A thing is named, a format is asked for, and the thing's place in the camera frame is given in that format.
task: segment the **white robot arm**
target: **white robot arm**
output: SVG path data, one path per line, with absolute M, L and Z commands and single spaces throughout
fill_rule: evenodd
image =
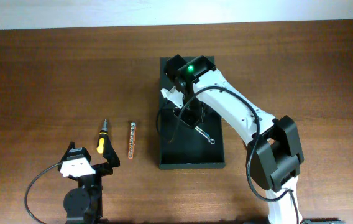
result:
M 180 56 L 177 55 L 171 60 L 180 60 L 179 57 Z M 208 61 L 203 62 L 203 60 L 207 59 L 203 56 L 201 58 L 199 57 L 199 59 L 196 58 L 194 61 L 186 63 L 180 68 L 169 65 L 169 67 L 173 67 L 176 72 L 172 72 L 171 69 L 167 68 L 165 71 L 166 73 L 171 73 L 170 75 L 167 74 L 167 76 L 171 81 L 174 81 L 175 87 L 172 88 L 171 91 L 162 89 L 161 92 L 163 96 L 173 102 L 178 108 L 182 108 L 184 105 L 183 102 L 188 100 L 187 98 L 189 95 L 196 95 L 196 93 L 200 90 L 210 86 L 222 87 L 243 98 L 257 113 L 260 123 L 259 134 L 264 138 L 264 141 L 262 141 L 262 143 L 255 148 L 257 152 L 255 154 L 256 156 L 253 157 L 254 161 L 251 167 L 252 170 L 256 167 L 260 167 L 262 169 L 261 171 L 265 174 L 252 174 L 253 179 L 266 190 L 267 198 L 277 198 L 284 193 L 285 190 L 290 189 L 293 191 L 295 202 L 297 202 L 296 183 L 298 181 L 299 164 L 303 162 L 303 155 L 301 153 L 298 131 L 296 131 L 294 122 L 288 117 L 282 118 L 279 121 L 272 114 L 268 114 L 259 107 L 255 106 L 235 88 L 233 88 L 233 86 L 226 81 L 226 79 L 222 76 L 222 73 L 216 69 L 213 64 L 210 64 Z M 193 73 L 192 68 L 197 69 L 198 72 L 189 74 L 189 72 Z M 253 113 L 245 104 L 243 104 L 243 102 L 241 102 L 241 100 L 225 91 L 215 89 L 203 91 L 202 93 L 196 95 L 196 98 L 200 102 L 210 106 L 222 118 L 224 118 L 237 131 L 237 133 L 239 133 L 245 145 L 249 147 L 249 143 L 253 142 L 254 136 L 257 134 L 257 125 L 255 123 Z M 274 146 L 273 144 L 270 146 L 268 143 L 268 140 L 271 137 L 276 139 L 276 145 Z M 297 146 L 298 149 L 289 149 L 293 153 L 278 155 L 275 150 L 279 150 L 281 145 L 287 147 Z M 284 196 L 277 202 L 269 202 L 268 205 L 268 220 L 271 224 L 297 223 L 297 214 L 294 203 L 289 195 Z M 302 221 L 302 216 L 298 211 L 298 206 L 297 212 L 299 219 L 298 222 L 300 223 Z

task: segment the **yellow and black screwdriver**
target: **yellow and black screwdriver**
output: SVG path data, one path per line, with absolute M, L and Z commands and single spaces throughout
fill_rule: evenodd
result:
M 120 160 L 114 152 L 110 138 L 108 135 L 108 122 L 104 120 L 103 127 L 99 132 L 98 143 L 96 144 L 96 151 L 103 155 L 103 157 L 112 165 L 117 167 L 120 165 Z

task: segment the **brown wooden surface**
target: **brown wooden surface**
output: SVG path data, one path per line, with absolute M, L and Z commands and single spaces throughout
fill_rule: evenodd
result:
M 92 163 L 110 120 L 121 160 L 103 179 L 104 217 L 134 222 L 266 216 L 245 179 L 245 148 L 224 122 L 224 169 L 158 169 L 159 57 L 214 55 L 218 69 L 265 111 L 292 117 L 305 162 L 298 202 L 306 218 L 353 223 L 353 21 L 0 31 L 0 223 L 34 223 L 29 182 L 56 163 L 69 141 Z M 133 161 L 129 121 L 137 123 Z M 63 197 L 76 183 L 51 171 L 29 204 L 64 223 Z

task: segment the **wall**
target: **wall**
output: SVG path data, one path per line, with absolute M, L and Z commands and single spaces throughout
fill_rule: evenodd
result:
M 353 19 L 353 0 L 0 0 L 0 29 Z

